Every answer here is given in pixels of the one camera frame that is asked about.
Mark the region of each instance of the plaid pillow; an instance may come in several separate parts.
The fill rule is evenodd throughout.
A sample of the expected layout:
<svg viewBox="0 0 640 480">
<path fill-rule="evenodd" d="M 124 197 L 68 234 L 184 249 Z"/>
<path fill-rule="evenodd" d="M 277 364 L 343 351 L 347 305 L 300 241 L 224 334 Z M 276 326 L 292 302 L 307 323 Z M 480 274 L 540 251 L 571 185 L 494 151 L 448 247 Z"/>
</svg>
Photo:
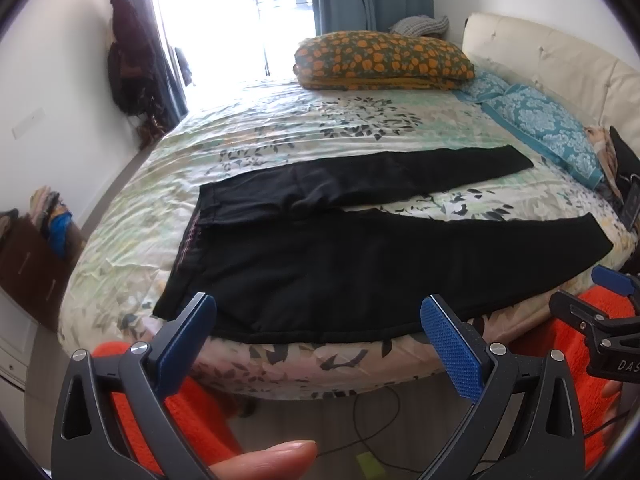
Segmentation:
<svg viewBox="0 0 640 480">
<path fill-rule="evenodd" d="M 403 36 L 430 36 L 431 34 L 437 34 L 442 36 L 449 28 L 449 19 L 447 16 L 443 16 L 434 20 L 429 16 L 409 16 L 403 18 L 397 22 L 390 31 L 394 34 L 402 34 Z"/>
</svg>

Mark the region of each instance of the pant leg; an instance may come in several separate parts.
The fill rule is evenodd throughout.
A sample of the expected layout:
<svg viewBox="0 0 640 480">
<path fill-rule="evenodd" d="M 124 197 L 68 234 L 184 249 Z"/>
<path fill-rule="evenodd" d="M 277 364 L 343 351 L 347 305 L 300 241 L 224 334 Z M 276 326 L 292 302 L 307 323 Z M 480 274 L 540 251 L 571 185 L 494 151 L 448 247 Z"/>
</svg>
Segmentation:
<svg viewBox="0 0 640 480">
<path fill-rule="evenodd" d="M 320 158 L 201 186 L 198 224 L 303 219 L 339 206 L 405 200 L 532 166 L 513 146 Z"/>
<path fill-rule="evenodd" d="M 185 259 L 154 313 L 173 319 L 206 292 L 218 306 L 212 334 L 222 338 L 388 340 L 421 332 L 420 304 L 430 294 L 442 295 L 461 319 L 477 317 L 552 290 L 611 248 L 591 215 L 443 222 L 338 210 L 218 227 L 204 230 L 200 257 Z"/>
</svg>

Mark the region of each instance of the yellow sticky note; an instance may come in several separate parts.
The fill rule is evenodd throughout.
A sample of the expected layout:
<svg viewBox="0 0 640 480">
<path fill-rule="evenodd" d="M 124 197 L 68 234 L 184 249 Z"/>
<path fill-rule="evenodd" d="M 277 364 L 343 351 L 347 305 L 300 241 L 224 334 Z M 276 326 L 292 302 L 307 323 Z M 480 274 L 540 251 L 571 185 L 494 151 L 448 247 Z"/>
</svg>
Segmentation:
<svg viewBox="0 0 640 480">
<path fill-rule="evenodd" d="M 369 451 L 357 455 L 356 460 L 358 461 L 358 464 L 360 464 L 360 469 L 362 469 L 367 480 L 380 480 L 386 478 L 385 469 Z"/>
</svg>

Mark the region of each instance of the white cabinet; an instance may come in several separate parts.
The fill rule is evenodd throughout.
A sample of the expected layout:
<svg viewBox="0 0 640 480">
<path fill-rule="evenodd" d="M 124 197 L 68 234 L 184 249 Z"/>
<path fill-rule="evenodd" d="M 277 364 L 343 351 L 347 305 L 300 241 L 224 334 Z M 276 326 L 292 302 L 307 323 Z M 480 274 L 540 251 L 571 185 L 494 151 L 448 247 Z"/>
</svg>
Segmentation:
<svg viewBox="0 0 640 480">
<path fill-rule="evenodd" d="M 4 377 L 0 371 L 0 412 L 24 446 L 24 392 Z"/>
<path fill-rule="evenodd" d="M 0 412 L 25 446 L 24 385 L 37 328 L 0 289 Z"/>
<path fill-rule="evenodd" d="M 0 349 L 29 366 L 37 328 L 38 323 L 0 288 Z"/>
</svg>

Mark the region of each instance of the orange blanket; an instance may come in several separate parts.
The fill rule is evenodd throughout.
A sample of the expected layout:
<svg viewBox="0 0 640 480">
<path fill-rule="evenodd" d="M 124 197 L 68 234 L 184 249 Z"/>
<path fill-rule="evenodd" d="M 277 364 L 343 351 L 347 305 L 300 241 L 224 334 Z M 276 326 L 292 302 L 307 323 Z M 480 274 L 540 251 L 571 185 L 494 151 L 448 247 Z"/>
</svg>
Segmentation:
<svg viewBox="0 0 640 480">
<path fill-rule="evenodd" d="M 95 349 L 93 356 L 123 354 L 128 348 L 129 344 L 123 342 L 105 343 Z M 147 469 L 162 474 L 133 417 L 126 396 L 112 396 L 136 459 Z M 207 392 L 196 381 L 187 377 L 180 391 L 167 397 L 164 405 L 205 464 L 212 465 L 242 453 L 240 445 L 226 424 L 226 420 L 236 414 L 236 404 L 231 396 L 220 392 Z"/>
<path fill-rule="evenodd" d="M 600 286 L 594 286 L 580 295 L 580 298 L 603 310 L 611 318 L 635 315 L 633 306 L 627 298 L 622 298 Z M 604 399 L 601 392 L 607 381 L 587 375 L 589 352 L 583 340 L 584 337 L 573 328 L 560 320 L 551 319 L 514 341 L 510 349 L 516 354 L 540 357 L 553 348 L 564 352 L 580 401 L 584 433 L 589 433 L 602 425 L 604 413 L 618 397 Z M 605 450 L 602 434 L 597 433 L 587 439 L 584 450 L 586 467 L 590 468 Z"/>
</svg>

